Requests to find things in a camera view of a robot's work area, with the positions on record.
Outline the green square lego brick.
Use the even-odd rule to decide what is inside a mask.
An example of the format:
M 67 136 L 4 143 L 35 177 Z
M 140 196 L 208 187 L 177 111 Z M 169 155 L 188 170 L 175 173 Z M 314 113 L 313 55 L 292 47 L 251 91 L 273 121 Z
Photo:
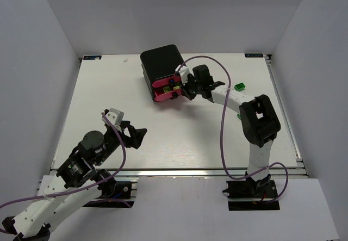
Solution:
M 236 91 L 243 91 L 246 88 L 246 85 L 244 83 L 238 83 L 234 86 L 234 90 Z

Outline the yellow-green lego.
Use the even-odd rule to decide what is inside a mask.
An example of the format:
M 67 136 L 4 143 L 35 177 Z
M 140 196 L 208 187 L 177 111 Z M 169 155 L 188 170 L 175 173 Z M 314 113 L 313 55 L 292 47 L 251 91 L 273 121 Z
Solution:
M 163 87 L 164 93 L 168 93 L 171 91 L 171 88 L 169 86 Z

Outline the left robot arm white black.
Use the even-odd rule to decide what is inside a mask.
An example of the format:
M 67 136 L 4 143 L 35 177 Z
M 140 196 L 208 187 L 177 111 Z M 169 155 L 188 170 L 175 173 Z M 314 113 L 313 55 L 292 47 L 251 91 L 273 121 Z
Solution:
M 115 202 L 123 187 L 108 170 L 96 170 L 118 147 L 138 149 L 147 129 L 129 121 L 104 121 L 106 132 L 90 131 L 59 167 L 44 193 L 29 197 L 20 214 L 6 217 L 1 232 L 15 240 L 49 240 L 51 233 L 71 214 L 89 202 Z

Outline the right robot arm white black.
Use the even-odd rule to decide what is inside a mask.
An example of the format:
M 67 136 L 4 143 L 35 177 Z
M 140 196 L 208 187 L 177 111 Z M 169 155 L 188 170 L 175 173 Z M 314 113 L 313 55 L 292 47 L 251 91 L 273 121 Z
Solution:
M 237 183 L 235 189 L 226 189 L 229 197 L 256 197 L 264 193 L 270 184 L 269 160 L 270 151 L 281 129 L 280 121 L 273 105 L 266 95 L 252 97 L 230 88 L 221 81 L 214 81 L 206 65 L 193 70 L 186 66 L 175 69 L 180 77 L 183 95 L 193 100 L 197 95 L 223 106 L 223 112 L 230 109 L 241 118 L 241 126 L 246 140 L 249 142 L 249 162 L 245 176 L 233 177 L 231 182 Z

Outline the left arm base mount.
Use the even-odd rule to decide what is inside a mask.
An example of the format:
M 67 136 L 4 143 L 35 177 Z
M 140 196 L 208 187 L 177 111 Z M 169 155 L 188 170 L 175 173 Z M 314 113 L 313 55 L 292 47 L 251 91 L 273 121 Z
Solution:
M 83 207 L 88 208 L 132 208 L 137 194 L 136 180 L 114 178 L 108 190 L 103 190 L 101 196 L 89 201 Z

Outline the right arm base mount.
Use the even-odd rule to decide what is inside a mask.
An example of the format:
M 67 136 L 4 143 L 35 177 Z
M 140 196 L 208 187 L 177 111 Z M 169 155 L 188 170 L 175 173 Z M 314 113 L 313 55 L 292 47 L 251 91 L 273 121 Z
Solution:
M 254 191 L 246 181 L 227 181 L 222 193 L 227 197 L 229 211 L 279 211 L 279 202 L 271 200 L 278 196 L 275 182 Z

